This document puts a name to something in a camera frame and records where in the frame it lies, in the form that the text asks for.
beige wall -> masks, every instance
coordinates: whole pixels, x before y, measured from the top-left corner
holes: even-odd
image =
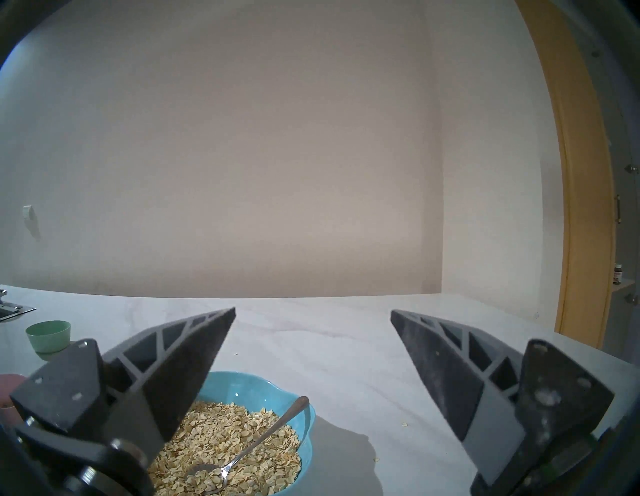
[[[66,5],[0,70],[0,281],[144,296],[439,291],[440,115],[421,13],[386,0]],[[502,141],[519,131],[535,129]],[[481,138],[467,162],[473,144],[492,156]],[[525,230],[539,244],[540,171],[513,161],[538,181],[522,209],[537,212]],[[477,175],[496,190],[505,168]],[[456,196],[450,182],[449,249]],[[445,255],[449,289],[452,265],[484,274]]]
[[[551,101],[513,0],[424,0],[442,109],[442,290],[553,328],[563,192]]]

wooden door frame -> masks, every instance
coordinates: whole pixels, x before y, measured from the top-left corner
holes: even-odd
[[[564,196],[556,332],[600,348],[615,257],[614,186],[598,97],[564,14],[549,0],[516,0],[554,110]]]

white countertop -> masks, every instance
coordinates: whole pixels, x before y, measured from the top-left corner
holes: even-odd
[[[633,365],[457,295],[224,300],[2,287],[7,300],[37,310],[0,322],[0,373],[30,375],[45,363],[24,333],[36,322],[69,321],[72,340],[94,338],[104,353],[150,326],[235,307],[212,369],[262,376],[309,396],[316,408],[314,460],[301,495],[469,494],[475,467],[413,368],[389,321],[393,308],[480,328],[521,353],[533,337],[550,341],[616,394],[597,434],[640,394]]]

metal spoon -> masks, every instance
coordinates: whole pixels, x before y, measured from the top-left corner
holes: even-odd
[[[275,431],[280,429],[283,425],[289,422],[293,417],[295,417],[297,414],[302,412],[302,410],[304,410],[308,405],[309,405],[309,398],[307,398],[306,396],[300,396],[297,400],[295,400],[293,404],[289,407],[289,409],[286,412],[284,412],[284,414],[270,428],[268,428],[262,436],[256,439],[256,441],[251,443],[247,448],[243,449],[240,453],[238,453],[238,456],[236,456],[233,460],[231,460],[224,467],[222,467],[222,472],[219,475],[219,477],[222,478],[222,487],[220,489],[208,491],[203,494],[206,494],[206,495],[218,494],[220,491],[222,491],[222,489],[227,487],[227,479],[229,477],[229,472],[231,472],[231,469],[234,468],[234,465],[238,463],[246,455],[251,453],[256,448],[256,446],[258,446],[267,437],[271,436]],[[210,472],[212,470],[215,470],[216,468],[220,468],[220,467],[217,465],[213,465],[212,463],[203,463],[200,465],[193,465],[187,471],[187,474],[184,476],[184,478],[186,480],[187,477],[193,476],[196,474],[196,472],[199,472],[201,470],[206,470],[207,472]]]

spoon handle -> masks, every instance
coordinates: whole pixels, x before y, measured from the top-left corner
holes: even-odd
[[[262,436],[260,436],[256,441],[252,442],[247,448],[243,449],[238,456],[236,456],[233,460],[229,462],[229,464],[225,467],[227,470],[231,470],[233,466],[240,461],[240,459],[247,454],[251,453],[256,446],[258,446],[262,441],[264,441],[267,437],[271,436],[275,431],[280,429],[283,425],[289,422],[293,417],[302,412],[309,405],[309,398],[306,396],[300,396],[297,400],[293,402],[293,404],[289,407],[289,409],[284,412],[284,414],[270,427],[268,428]]]

